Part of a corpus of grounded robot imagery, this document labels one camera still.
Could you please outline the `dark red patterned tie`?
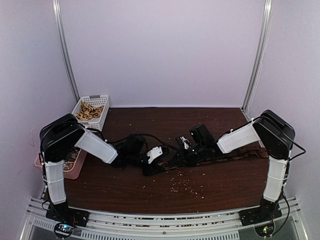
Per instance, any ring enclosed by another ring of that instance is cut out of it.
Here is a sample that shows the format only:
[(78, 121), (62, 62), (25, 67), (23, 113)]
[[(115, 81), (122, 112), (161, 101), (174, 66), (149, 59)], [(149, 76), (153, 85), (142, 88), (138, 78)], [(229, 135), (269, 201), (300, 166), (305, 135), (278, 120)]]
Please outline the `dark red patterned tie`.
[(214, 151), (212, 149), (206, 149), (207, 150), (207, 156), (203, 161), (201, 161), (196, 166), (176, 166), (175, 165), (175, 159), (176, 154), (167, 161), (160, 161), (161, 165), (165, 168), (165, 172), (173, 169), (179, 169), (179, 168), (192, 168), (192, 167), (198, 167), (201, 165), (206, 164), (213, 164), (213, 163), (219, 163), (219, 162), (227, 162), (227, 161), (237, 161), (242, 160), (248, 157), (257, 157), (259, 159), (267, 159), (269, 157), (269, 154), (265, 148), (259, 147), (259, 146), (245, 146), (238, 148), (236, 150), (233, 150), (229, 153), (218, 153), (217, 151)]

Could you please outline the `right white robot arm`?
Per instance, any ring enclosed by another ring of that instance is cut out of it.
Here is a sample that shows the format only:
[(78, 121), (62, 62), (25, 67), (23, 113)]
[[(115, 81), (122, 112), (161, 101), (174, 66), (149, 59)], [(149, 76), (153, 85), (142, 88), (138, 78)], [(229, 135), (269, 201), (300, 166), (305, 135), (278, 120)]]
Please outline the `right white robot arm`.
[(256, 216), (261, 221), (268, 220), (276, 212), (273, 203), (279, 200), (288, 179), (293, 147), (299, 148), (302, 154), (306, 153), (306, 150), (295, 142), (295, 129), (270, 109), (242, 126), (230, 129), (217, 139), (204, 124), (191, 128), (189, 133), (195, 145), (189, 146), (186, 139), (180, 137), (180, 146), (176, 154), (176, 160), (185, 163), (186, 166), (194, 166), (206, 158), (220, 160), (231, 152), (253, 143), (262, 144), (269, 167), (262, 197), (266, 202), (256, 210)]

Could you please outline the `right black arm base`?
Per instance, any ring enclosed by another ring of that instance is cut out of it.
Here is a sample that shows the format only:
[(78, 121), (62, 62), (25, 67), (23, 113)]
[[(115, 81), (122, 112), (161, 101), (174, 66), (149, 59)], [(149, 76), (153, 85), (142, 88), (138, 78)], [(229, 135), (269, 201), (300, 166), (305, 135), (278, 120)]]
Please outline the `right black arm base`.
[(261, 198), (257, 207), (244, 209), (238, 212), (242, 226), (255, 225), (282, 216), (279, 201), (275, 202)]

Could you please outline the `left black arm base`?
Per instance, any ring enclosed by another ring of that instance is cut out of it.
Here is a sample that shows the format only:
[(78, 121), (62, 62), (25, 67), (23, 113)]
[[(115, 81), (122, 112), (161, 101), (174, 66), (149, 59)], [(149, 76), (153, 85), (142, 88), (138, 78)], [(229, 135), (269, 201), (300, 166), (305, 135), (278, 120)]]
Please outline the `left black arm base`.
[(86, 227), (90, 213), (86, 210), (69, 207), (68, 202), (49, 204), (45, 217), (70, 226)]

